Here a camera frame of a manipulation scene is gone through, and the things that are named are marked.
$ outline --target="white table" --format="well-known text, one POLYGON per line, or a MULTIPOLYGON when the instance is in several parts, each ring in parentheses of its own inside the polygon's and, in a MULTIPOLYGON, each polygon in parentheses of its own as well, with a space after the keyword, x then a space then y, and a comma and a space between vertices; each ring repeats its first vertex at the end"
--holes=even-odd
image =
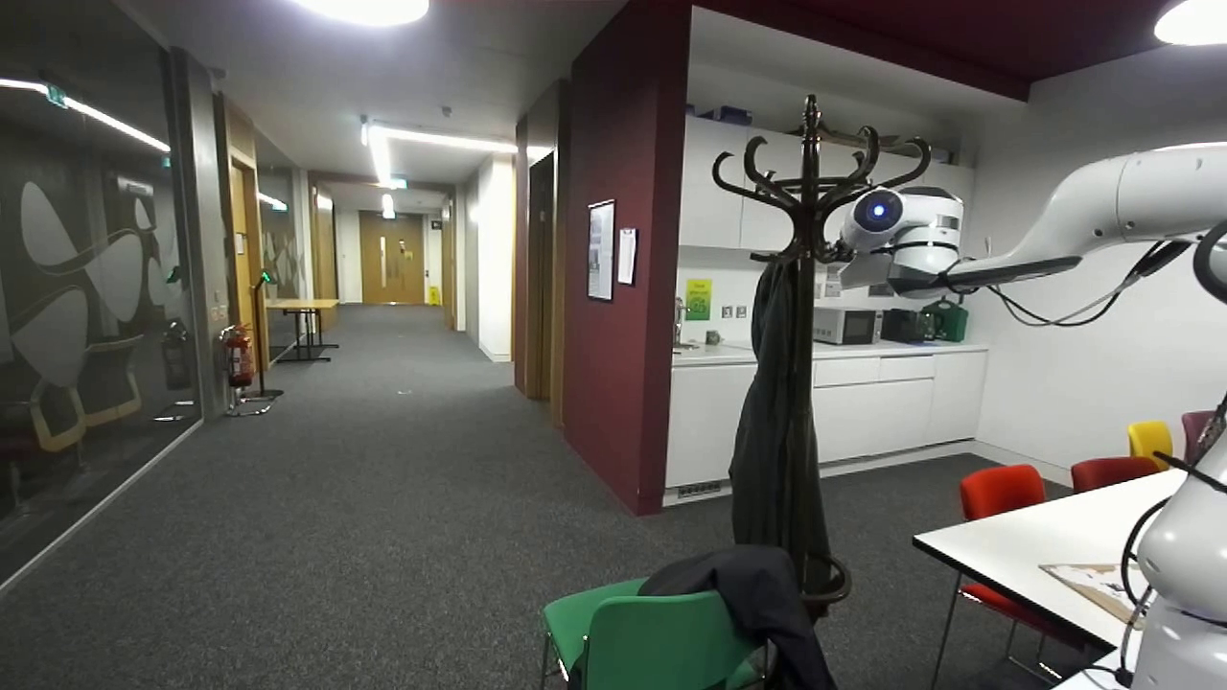
POLYGON ((321 358, 321 310, 338 310, 338 298, 265 298, 265 310, 283 310, 295 317, 295 353, 298 361, 329 361, 321 358))
POLYGON ((1115 565, 1133 517, 1170 498, 1179 485, 1184 471, 1157 471, 1027 510, 915 533, 911 541, 936 560, 1027 599, 1058 623, 1068 623, 1115 650, 1124 623, 1045 574, 1041 565, 1115 565))

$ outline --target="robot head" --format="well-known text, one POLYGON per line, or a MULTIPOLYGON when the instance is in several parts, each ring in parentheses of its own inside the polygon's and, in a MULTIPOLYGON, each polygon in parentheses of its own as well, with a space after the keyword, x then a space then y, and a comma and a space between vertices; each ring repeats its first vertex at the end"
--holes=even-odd
POLYGON ((831 216, 852 252, 842 283, 936 289, 959 261, 962 199, 940 188, 872 188, 831 216))

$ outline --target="fire extinguisher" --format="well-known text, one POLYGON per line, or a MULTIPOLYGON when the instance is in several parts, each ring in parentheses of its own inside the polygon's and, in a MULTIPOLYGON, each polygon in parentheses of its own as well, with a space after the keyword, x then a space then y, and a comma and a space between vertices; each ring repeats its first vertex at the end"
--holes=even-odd
POLYGON ((249 353, 240 325, 223 330, 223 353, 226 353, 229 386, 249 386, 254 383, 254 353, 249 353))

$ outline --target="wooden door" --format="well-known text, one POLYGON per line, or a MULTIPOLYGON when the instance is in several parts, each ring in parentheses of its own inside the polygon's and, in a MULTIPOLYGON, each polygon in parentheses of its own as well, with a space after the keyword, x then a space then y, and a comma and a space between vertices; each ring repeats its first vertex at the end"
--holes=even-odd
POLYGON ((526 353, 522 353, 522 393, 527 399, 549 399, 552 383, 552 159, 527 170, 527 243, 526 243, 526 353))
POLYGON ((359 297, 376 308, 420 308, 420 220, 359 216, 359 297))
POLYGON ((443 216, 443 243, 439 243, 439 289, 443 289, 443 324, 457 330, 457 223, 452 210, 443 216))
POLYGON ((255 314, 260 289, 260 206, 255 206, 255 170, 229 159, 229 264, 235 264, 235 324, 249 333, 255 367, 269 363, 265 314, 255 314))

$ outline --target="gray carpet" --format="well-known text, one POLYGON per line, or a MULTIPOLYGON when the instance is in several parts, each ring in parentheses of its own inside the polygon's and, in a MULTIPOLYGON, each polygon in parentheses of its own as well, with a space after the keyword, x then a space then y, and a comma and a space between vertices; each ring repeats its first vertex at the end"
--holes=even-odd
MULTIPOLYGON (((0 685, 516 690, 535 610, 727 544, 727 503, 633 517, 434 310, 346 310, 329 363, 277 367, 0 601, 0 685)), ((925 685, 949 574, 915 531, 959 523, 977 462, 826 481, 856 574, 817 624, 842 690, 925 685)), ((1003 623, 959 610, 941 685, 991 671, 1003 623)))

